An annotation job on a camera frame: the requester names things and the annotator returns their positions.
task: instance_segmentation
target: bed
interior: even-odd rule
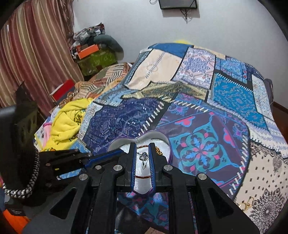
[[[288,145],[273,119],[272,82],[253,66],[193,45],[155,44],[133,65],[113,65],[77,83],[46,122],[80,98],[94,100],[70,149],[96,155],[112,150],[119,139],[159,133],[165,136],[159,148],[168,148],[170,164],[187,174],[206,173],[261,233],[280,214],[288,192]],[[41,127],[35,134],[39,150],[43,132]],[[119,194],[117,212],[115,232],[168,231],[165,193],[136,188]]]

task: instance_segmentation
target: yellow towel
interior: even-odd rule
[[[86,108],[93,98],[82,98],[68,102],[55,117],[50,138],[42,151],[67,150],[77,140]]]

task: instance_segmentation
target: patchwork quilt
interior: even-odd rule
[[[272,225],[288,196],[288,145],[254,67],[193,45],[152,45],[89,105],[78,139],[96,155],[116,138],[152,129],[169,139],[173,166],[206,173],[261,233]],[[166,193],[123,193],[118,200],[168,229]]]

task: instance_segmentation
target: green bag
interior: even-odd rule
[[[117,62],[115,54],[108,48],[100,49],[77,61],[84,76],[93,75]]]

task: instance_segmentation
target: pink curtain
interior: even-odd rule
[[[25,81],[31,97],[48,115],[50,93],[73,79],[82,81],[73,62],[73,0],[29,0],[22,3],[1,29],[0,106],[15,103],[15,91]]]

